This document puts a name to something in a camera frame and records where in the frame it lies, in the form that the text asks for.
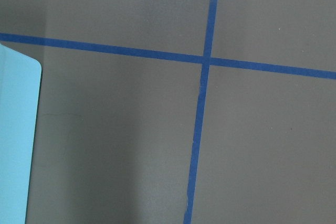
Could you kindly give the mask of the light blue plastic bin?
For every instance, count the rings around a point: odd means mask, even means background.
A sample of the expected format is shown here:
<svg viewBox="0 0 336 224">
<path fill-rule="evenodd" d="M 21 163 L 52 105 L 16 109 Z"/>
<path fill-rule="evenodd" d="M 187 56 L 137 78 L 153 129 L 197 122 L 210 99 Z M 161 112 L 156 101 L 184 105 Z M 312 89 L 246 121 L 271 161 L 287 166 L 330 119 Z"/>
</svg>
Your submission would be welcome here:
<svg viewBox="0 0 336 224">
<path fill-rule="evenodd" d="M 25 223 L 40 63 L 1 46 L 1 223 Z"/>
</svg>

